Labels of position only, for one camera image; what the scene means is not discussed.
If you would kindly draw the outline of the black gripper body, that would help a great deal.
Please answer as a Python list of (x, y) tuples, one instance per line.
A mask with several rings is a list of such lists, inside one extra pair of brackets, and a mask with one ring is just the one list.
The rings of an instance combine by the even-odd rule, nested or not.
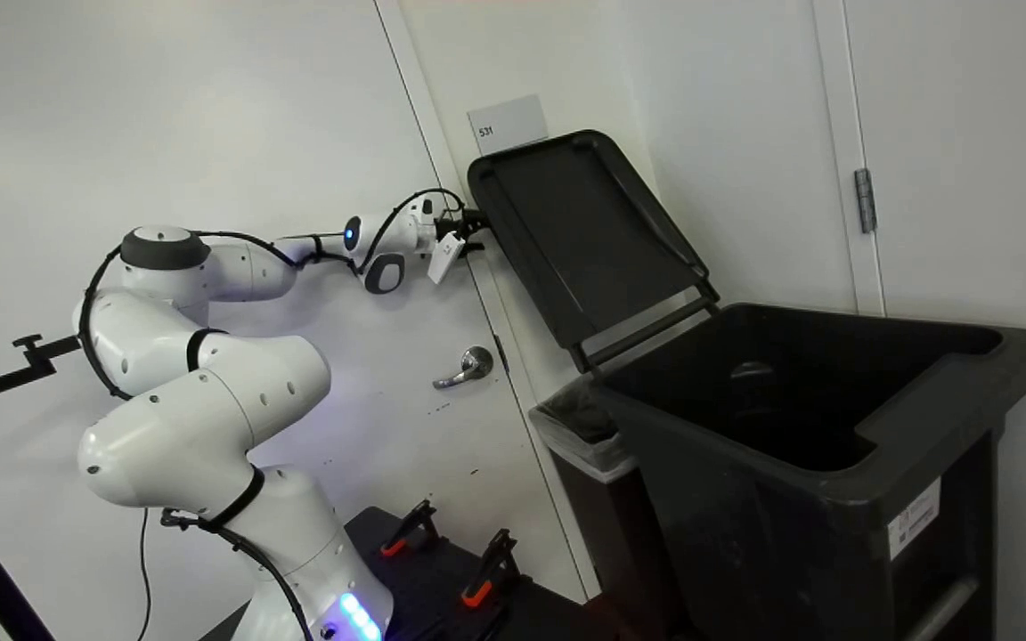
[(482, 211), (447, 211), (446, 218), (433, 222), (433, 238), (440, 246), (454, 246), (458, 257), (476, 250), (476, 233), (488, 228), (488, 218)]

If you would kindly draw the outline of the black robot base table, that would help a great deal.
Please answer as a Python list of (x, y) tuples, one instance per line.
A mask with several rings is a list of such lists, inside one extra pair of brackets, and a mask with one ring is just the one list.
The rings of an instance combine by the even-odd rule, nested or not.
[(523, 569), (482, 611), (466, 611), (458, 592), (483, 552), (469, 557), (439, 531), (439, 541), (384, 561), (382, 541), (398, 522), (403, 516), (384, 511), (363, 511), (345, 523), (356, 557), (395, 601), (388, 625), (376, 625), (353, 596), (341, 596), (327, 613), (312, 616), (292, 582), (277, 575), (252, 541), (219, 531), (236, 552), (258, 563), (258, 578), (274, 588), (274, 616), (286, 619), (289, 632), (248, 634), (244, 613), (236, 611), (198, 641), (616, 641), (584, 605), (545, 592)]

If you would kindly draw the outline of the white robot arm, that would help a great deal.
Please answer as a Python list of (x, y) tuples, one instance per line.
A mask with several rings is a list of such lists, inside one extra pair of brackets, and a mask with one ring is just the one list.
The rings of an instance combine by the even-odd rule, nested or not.
[(327, 394), (325, 354), (300, 335), (239, 338), (207, 313), (277, 300), (325, 260), (371, 283), (425, 257), (440, 277), (482, 228), (483, 218), (447, 188), (407, 195), (376, 233), (256, 238), (143, 224), (84, 284), (78, 347), (118, 405), (81, 434), (81, 481), (167, 527), (217, 533), (264, 567), (232, 641), (384, 641), (395, 596), (312, 476), (248, 460)]

